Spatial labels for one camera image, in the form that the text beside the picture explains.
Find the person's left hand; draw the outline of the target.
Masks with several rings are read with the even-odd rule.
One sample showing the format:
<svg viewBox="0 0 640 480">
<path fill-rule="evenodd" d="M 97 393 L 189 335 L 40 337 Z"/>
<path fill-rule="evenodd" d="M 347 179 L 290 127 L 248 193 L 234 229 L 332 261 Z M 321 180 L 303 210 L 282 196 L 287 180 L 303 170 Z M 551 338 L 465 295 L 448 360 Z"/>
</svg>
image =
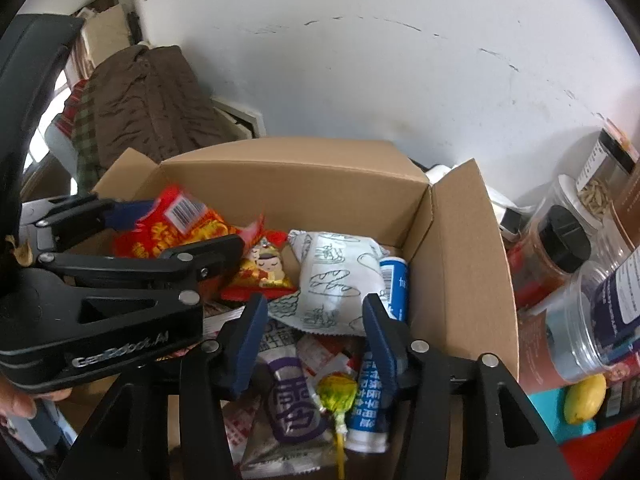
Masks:
<svg viewBox="0 0 640 480">
<path fill-rule="evenodd" d="M 63 390 L 28 394 L 17 390 L 4 376 L 0 377 L 0 410 L 2 416 L 17 416 L 33 419 L 36 416 L 36 399 L 48 399 L 51 401 L 62 401 L 67 399 L 72 393 L 72 388 Z"/>
</svg>

